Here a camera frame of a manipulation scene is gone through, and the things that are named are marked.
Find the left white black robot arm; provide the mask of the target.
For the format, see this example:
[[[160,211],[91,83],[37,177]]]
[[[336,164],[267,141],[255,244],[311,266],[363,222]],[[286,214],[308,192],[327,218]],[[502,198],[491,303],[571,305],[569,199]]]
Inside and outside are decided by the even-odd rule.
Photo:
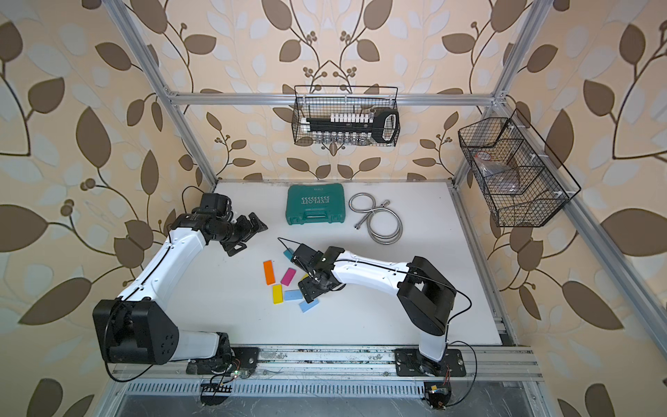
[[[165,309],[187,268],[210,242],[230,256],[243,251],[267,225],[255,214],[183,214],[147,269],[113,300],[101,300],[92,317],[105,366],[146,368],[192,361],[197,372],[228,375],[238,368],[225,333],[180,330]]]

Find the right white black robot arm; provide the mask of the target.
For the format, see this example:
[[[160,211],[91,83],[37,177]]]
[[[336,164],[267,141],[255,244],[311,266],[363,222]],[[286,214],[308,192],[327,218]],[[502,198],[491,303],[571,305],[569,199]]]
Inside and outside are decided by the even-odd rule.
[[[444,360],[449,325],[460,291],[426,258],[383,262],[339,247],[321,252],[301,244],[290,261],[307,274],[299,282],[299,289],[308,303],[346,285],[396,296],[411,323],[420,330],[422,360],[432,364]]]

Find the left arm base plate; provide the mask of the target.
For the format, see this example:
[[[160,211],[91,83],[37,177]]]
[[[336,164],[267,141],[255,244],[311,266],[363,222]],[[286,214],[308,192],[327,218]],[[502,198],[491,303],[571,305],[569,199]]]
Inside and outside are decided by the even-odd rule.
[[[238,371],[246,379],[255,373],[259,363],[258,347],[224,347],[215,357],[195,359],[187,364],[187,375],[231,376]]]

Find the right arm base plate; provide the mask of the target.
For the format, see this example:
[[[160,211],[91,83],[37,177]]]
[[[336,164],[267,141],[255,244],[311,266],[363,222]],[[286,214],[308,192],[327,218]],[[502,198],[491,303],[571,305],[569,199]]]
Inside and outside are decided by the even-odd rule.
[[[400,377],[464,377],[467,375],[459,349],[448,349],[440,361],[426,358],[418,349],[395,349],[394,359],[396,374]]]

